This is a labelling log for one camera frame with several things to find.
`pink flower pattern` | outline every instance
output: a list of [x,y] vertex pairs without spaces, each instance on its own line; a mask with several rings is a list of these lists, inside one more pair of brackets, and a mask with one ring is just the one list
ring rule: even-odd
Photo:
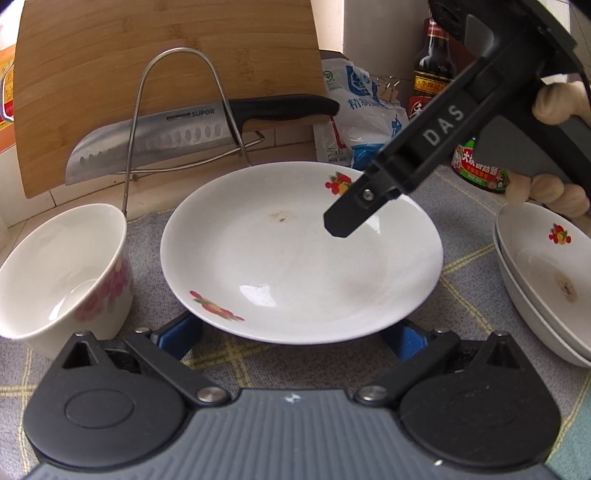
[[74,312],[78,322],[91,322],[99,316],[105,308],[113,310],[115,299],[130,284],[130,265],[127,253],[117,260],[113,269],[102,281],[98,288]]

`orange package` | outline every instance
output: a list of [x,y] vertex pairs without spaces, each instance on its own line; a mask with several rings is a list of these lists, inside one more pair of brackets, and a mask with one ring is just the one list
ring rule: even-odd
[[[10,62],[14,59],[15,45],[0,50],[0,75],[4,74],[5,69],[8,68]],[[6,87],[5,87],[5,98],[4,106],[6,113],[10,116],[14,116],[14,109],[12,106],[12,80],[14,78],[14,69],[6,75]],[[7,122],[6,120],[0,121],[0,153],[5,151],[7,148],[15,145],[16,140],[14,138],[14,124]]]

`stacked white bowl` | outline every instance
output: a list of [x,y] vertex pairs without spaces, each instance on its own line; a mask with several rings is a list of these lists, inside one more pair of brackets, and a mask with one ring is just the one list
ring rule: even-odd
[[556,355],[591,368],[591,238],[533,203],[505,205],[493,232],[505,287]]

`soy sauce bottle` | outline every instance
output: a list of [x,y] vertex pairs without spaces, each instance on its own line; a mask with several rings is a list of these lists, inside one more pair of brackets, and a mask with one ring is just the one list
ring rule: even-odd
[[414,62],[414,93],[408,103],[409,119],[421,113],[456,75],[456,64],[449,49],[449,34],[435,23],[430,14],[425,46]]

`bamboo cutting board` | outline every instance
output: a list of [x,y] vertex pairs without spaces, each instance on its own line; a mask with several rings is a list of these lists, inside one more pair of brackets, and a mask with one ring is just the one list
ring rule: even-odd
[[[208,55],[230,98],[325,95],[310,0],[27,0],[14,70],[27,198],[64,183],[86,134],[131,118],[143,70],[172,47]],[[175,54],[151,70],[140,115],[218,99],[207,64]]]

